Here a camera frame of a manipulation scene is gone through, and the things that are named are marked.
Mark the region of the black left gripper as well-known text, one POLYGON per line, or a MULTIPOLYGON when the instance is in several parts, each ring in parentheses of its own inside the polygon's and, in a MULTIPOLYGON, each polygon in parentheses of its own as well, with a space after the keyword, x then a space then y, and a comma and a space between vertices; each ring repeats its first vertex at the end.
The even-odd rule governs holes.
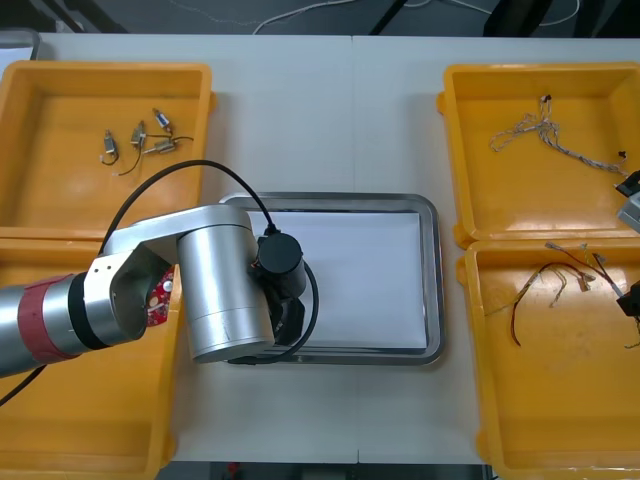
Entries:
POLYGON ((305 307, 298 298, 281 299, 270 286, 264 288, 275 344, 292 346, 302 336, 305 307))

